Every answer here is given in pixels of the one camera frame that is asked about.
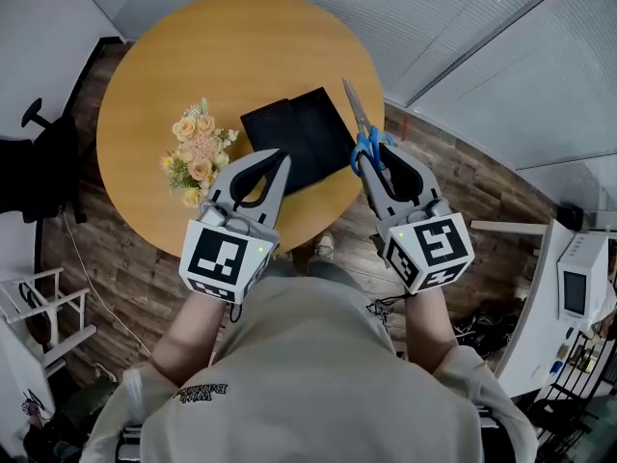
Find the scissor blade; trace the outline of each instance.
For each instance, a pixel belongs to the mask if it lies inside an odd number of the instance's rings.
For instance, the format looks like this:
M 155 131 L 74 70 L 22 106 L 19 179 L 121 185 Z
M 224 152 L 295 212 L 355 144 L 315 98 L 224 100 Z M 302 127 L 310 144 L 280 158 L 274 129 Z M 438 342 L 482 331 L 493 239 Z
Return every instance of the scissor blade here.
M 362 105 L 360 104 L 360 100 L 358 99 L 358 95 L 356 94 L 354 87 L 346 77 L 343 78 L 343 86 L 345 87 L 345 93 L 347 93 L 347 97 L 349 98 L 351 109 L 354 111 L 356 123 L 358 124 L 358 131 L 363 133 L 362 128 L 364 127 L 366 129 L 366 133 L 370 132 L 370 122 L 362 109 Z

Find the small screen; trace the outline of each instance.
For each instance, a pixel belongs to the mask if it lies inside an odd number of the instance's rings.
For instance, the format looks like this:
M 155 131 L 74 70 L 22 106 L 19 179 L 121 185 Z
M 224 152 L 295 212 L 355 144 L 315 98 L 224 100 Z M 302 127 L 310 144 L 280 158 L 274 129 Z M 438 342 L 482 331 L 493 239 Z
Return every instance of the small screen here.
M 587 277 L 584 274 L 563 273 L 564 301 L 566 311 L 585 314 L 585 293 L 587 290 Z

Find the beige t-shirt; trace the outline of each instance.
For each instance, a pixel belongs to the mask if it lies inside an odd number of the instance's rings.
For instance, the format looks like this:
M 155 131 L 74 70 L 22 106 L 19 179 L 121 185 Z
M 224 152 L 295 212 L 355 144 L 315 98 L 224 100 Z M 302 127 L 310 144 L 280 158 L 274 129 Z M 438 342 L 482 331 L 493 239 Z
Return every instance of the beige t-shirt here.
M 82 461 L 114 461 L 120 428 L 142 422 L 144 463 L 480 463 L 474 405 L 493 410 L 518 462 L 534 460 L 531 425 L 472 349 L 430 375 L 396 357 L 368 304 L 317 278 L 261 281 L 180 390 L 148 364 L 127 372 Z

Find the flower bouquet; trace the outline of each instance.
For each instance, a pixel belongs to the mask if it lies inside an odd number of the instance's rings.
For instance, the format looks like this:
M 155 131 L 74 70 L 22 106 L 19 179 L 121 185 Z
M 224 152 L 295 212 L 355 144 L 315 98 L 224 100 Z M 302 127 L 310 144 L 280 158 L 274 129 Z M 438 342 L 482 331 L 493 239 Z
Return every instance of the flower bouquet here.
M 174 123 L 172 132 L 180 144 L 162 159 L 163 172 L 172 189 L 183 189 L 184 204 L 197 207 L 219 172 L 228 165 L 225 149 L 237 139 L 238 131 L 216 127 L 203 97 L 200 104 L 192 105 Z

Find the round wooden table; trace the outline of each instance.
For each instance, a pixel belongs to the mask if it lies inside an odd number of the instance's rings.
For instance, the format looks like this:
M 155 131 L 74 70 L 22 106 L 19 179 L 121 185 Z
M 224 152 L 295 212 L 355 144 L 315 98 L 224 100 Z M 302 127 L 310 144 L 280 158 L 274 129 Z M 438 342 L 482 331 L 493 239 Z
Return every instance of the round wooden table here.
M 217 125 L 242 132 L 228 151 L 237 159 L 252 151 L 241 115 L 323 86 L 355 137 L 343 77 L 383 127 L 375 67 L 332 14 L 304 0 L 198 0 L 176 11 L 132 46 L 105 93 L 97 152 L 112 203 L 145 240 L 180 256 L 187 222 L 198 215 L 170 191 L 160 159 L 177 145 L 172 124 L 182 112 L 207 97 Z M 280 251 L 330 226 L 361 188 L 346 168 L 287 196 L 277 222 Z

